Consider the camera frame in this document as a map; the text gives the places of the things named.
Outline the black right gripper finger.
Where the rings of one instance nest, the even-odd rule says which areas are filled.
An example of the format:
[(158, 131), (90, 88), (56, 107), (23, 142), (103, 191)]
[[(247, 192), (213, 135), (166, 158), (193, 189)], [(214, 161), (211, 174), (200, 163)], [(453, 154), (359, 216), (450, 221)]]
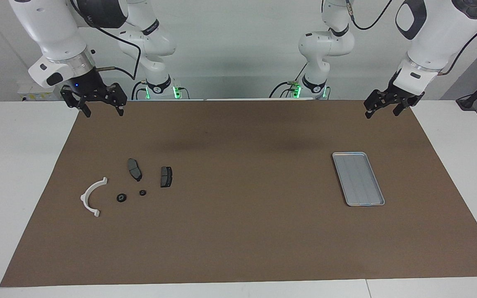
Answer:
[(106, 87), (106, 103), (115, 107), (118, 115), (123, 117), (124, 107), (127, 103), (127, 96), (118, 83), (113, 83)]
[(91, 117), (91, 110), (87, 106), (87, 101), (84, 98), (77, 99), (70, 86), (62, 86), (61, 97), (69, 108), (78, 109), (85, 115), (85, 117)]

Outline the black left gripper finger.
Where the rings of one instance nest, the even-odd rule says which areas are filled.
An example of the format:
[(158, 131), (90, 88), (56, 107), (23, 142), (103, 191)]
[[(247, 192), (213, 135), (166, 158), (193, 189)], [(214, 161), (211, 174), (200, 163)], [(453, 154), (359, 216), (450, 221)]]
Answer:
[(400, 113), (409, 108), (416, 106), (420, 99), (424, 96), (424, 93), (420, 94), (419, 96), (412, 96), (409, 98), (401, 98), (397, 106), (393, 109), (393, 114), (395, 116), (400, 115)]
[(371, 92), (371, 94), (366, 98), (366, 100), (364, 100), (364, 107), (366, 108), (365, 117), (367, 119), (371, 119), (371, 117), (377, 110), (389, 105), (387, 96), (387, 92), (373, 90), (373, 92)]

